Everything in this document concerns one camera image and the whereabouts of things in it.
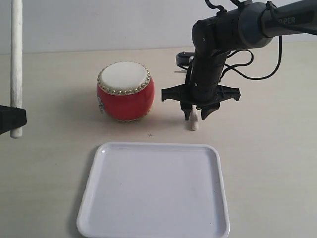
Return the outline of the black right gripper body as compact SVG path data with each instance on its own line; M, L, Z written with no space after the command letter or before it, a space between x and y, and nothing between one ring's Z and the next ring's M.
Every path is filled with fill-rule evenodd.
M161 90L161 100L175 100L185 105L194 105L199 110L215 110L220 103L233 99L239 101L241 97L238 88L232 88L214 83L203 85L198 83L182 84Z

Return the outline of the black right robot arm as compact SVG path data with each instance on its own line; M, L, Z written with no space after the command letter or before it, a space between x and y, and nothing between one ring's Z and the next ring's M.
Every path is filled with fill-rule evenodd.
M235 1L236 9L227 11L218 6L218 13L197 21L192 28L194 52L182 52L176 57L185 69L182 85L162 89L163 101L172 99L189 120L192 107L206 119L220 107L222 101L239 100L240 91L220 84L224 74L236 70L226 60L239 51L263 48L274 37L317 32L317 3L301 0L276 7L272 2Z

